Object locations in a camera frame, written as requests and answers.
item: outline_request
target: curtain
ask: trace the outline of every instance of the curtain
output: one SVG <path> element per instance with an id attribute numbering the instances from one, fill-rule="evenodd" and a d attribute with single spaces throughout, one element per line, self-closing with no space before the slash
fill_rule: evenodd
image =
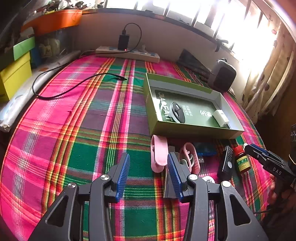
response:
<path id="1" fill-rule="evenodd" d="M 296 44 L 291 34 L 281 21 L 271 21 L 269 30 L 276 36 L 269 60 L 261 70 L 264 62 L 255 61 L 242 95 L 242 106 L 254 124 L 269 112 L 275 114 L 295 70 Z"/>

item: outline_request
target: orange container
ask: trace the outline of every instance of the orange container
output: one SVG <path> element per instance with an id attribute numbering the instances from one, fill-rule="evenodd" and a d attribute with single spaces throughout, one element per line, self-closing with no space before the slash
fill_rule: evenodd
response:
<path id="1" fill-rule="evenodd" d="M 79 25 L 82 11 L 77 9 L 60 10 L 57 12 L 44 14 L 33 19 L 22 26 L 21 31 L 32 27 L 35 36 L 41 36 L 61 28 Z"/>

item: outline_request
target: small bottle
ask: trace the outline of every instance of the small bottle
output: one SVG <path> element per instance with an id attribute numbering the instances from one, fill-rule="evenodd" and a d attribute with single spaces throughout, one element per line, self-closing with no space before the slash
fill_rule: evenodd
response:
<path id="1" fill-rule="evenodd" d="M 239 173 L 242 174 L 250 170 L 251 166 L 248 161 L 247 155 L 244 152 L 243 147 L 242 146 L 235 147 L 233 149 L 233 152 L 235 154 L 235 161 L 237 163 Z"/>

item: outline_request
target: pink clip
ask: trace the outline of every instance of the pink clip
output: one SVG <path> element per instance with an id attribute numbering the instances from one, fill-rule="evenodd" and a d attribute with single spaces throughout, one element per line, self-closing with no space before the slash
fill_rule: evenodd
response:
<path id="1" fill-rule="evenodd" d="M 191 163 L 189 154 L 193 155 L 194 163 Z M 199 174 L 200 163 L 198 161 L 196 150 L 193 144 L 191 144 L 190 142 L 185 143 L 185 145 L 180 150 L 180 156 L 184 157 L 184 159 L 187 161 L 188 169 L 192 174 Z"/>
<path id="2" fill-rule="evenodd" d="M 163 171 L 168 163 L 168 142 L 165 137 L 153 135 L 151 138 L 151 169 L 156 173 Z"/>

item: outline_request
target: bottle label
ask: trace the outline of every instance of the bottle label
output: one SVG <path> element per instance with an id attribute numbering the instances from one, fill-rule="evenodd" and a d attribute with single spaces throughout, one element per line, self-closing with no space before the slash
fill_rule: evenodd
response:
<path id="1" fill-rule="evenodd" d="M 242 172 L 243 170 L 250 167 L 250 163 L 246 156 L 243 156 L 239 159 L 237 159 L 237 166 L 239 168 L 239 171 Z"/>

